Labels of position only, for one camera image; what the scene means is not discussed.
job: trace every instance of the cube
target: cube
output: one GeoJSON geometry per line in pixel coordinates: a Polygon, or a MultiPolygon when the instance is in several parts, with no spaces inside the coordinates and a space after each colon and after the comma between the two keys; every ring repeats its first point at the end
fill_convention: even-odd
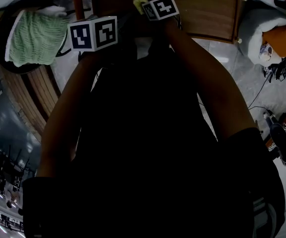
{"type": "Polygon", "coordinates": [[[117,43],[117,17],[109,16],[68,24],[71,50],[97,51],[117,43]]]}
{"type": "Polygon", "coordinates": [[[152,0],[142,6],[150,21],[162,20],[179,14],[174,0],[152,0]]]}

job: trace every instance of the clothes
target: clothes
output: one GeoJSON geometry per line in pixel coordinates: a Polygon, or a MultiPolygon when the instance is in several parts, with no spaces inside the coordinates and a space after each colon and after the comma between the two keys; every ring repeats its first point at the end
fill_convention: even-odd
{"type": "Polygon", "coordinates": [[[66,176],[23,183],[25,236],[277,233],[284,191],[259,131],[217,143],[196,93],[174,52],[103,68],[66,176]],[[260,213],[275,217],[258,229],[260,213]]]}
{"type": "Polygon", "coordinates": [[[12,61],[16,67],[27,63],[53,63],[68,22],[66,17],[22,10],[7,39],[5,61],[12,61]]]}

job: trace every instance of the green towel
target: green towel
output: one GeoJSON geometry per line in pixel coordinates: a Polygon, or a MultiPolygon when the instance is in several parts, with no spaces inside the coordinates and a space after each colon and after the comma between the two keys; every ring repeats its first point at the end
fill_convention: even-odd
{"type": "Polygon", "coordinates": [[[5,60],[17,67],[26,63],[51,64],[65,37],[69,19],[30,11],[23,11],[19,17],[7,41],[10,44],[6,45],[5,60]]]}

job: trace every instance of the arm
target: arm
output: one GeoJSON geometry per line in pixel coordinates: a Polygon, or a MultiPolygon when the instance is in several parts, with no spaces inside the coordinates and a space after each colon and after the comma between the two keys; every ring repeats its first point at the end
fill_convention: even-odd
{"type": "Polygon", "coordinates": [[[85,56],[71,77],[52,111],[42,135],[38,177],[55,177],[65,171],[75,154],[81,129],[82,108],[105,51],[85,56]]]}
{"type": "Polygon", "coordinates": [[[243,96],[229,72],[206,50],[180,31],[176,22],[165,23],[165,35],[175,53],[194,76],[219,140],[256,127],[243,96]]]}

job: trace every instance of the orange pillow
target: orange pillow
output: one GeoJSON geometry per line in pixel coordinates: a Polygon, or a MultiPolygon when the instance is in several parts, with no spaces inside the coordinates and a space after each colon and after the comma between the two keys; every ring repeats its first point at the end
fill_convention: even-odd
{"type": "Polygon", "coordinates": [[[268,42],[280,57],[286,57],[286,26],[276,27],[263,33],[264,41],[268,42]]]}

